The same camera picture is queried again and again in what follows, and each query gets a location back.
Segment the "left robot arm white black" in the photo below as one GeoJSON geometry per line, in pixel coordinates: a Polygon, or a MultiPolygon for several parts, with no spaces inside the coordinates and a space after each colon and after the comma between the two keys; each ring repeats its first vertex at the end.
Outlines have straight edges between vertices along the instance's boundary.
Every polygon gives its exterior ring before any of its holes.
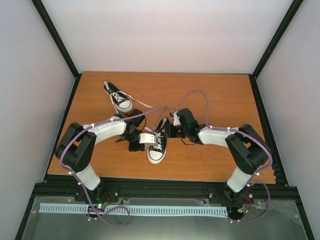
{"type": "Polygon", "coordinates": [[[144,151],[145,145],[140,143],[140,134],[143,131],[138,127],[145,121],[143,113],[135,108],[130,114],[117,113],[101,123],[80,125],[74,122],[62,136],[54,155],[62,160],[62,165],[71,170],[78,182],[87,188],[86,195],[92,201],[99,201],[103,198],[104,188],[99,185],[100,177],[90,164],[95,145],[120,136],[116,142],[128,141],[130,152],[144,151]]]}

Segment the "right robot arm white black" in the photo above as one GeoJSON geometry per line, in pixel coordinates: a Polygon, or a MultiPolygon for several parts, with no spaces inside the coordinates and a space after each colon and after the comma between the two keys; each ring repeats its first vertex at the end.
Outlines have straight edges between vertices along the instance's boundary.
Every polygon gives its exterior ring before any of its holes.
{"type": "Polygon", "coordinates": [[[193,144],[229,149],[236,167],[226,185],[234,193],[247,187],[253,177],[260,173],[261,167],[272,160],[270,147],[249,124],[235,128],[199,124],[187,108],[170,115],[173,123],[164,126],[168,138],[188,138],[193,144]]]}

